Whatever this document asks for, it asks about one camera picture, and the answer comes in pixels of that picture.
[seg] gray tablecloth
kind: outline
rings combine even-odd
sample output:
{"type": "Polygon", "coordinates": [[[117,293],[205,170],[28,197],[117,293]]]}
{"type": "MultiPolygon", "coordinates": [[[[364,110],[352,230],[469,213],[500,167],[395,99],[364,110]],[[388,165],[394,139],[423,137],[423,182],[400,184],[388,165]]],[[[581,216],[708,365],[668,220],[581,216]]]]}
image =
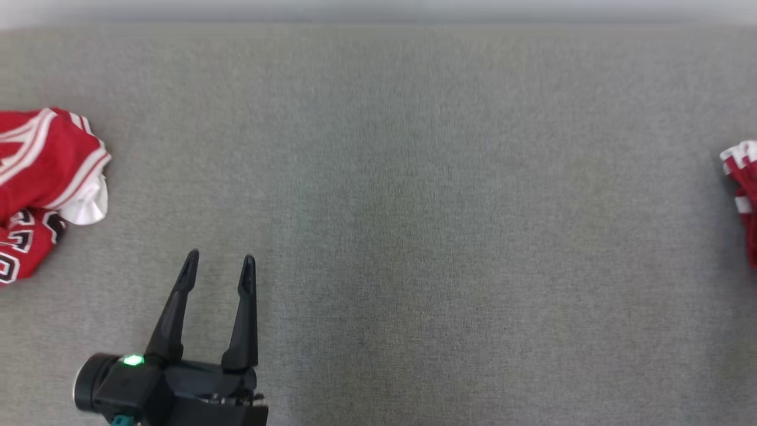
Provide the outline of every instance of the gray tablecloth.
{"type": "Polygon", "coordinates": [[[257,258],[269,424],[757,423],[757,277],[718,153],[757,31],[152,27],[0,36],[0,108],[84,115],[111,210],[0,290],[0,424],[103,424],[201,250],[185,357],[257,258]]]}

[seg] glowing green indicator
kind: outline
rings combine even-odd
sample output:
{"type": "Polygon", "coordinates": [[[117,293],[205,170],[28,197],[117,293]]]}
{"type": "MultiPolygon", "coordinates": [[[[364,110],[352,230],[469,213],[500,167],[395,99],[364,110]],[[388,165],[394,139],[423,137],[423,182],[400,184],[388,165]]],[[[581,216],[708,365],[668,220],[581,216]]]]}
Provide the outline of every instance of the glowing green indicator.
{"type": "Polygon", "coordinates": [[[129,355],[123,359],[123,363],[126,365],[140,365],[145,362],[145,358],[141,355],[129,355]]]}

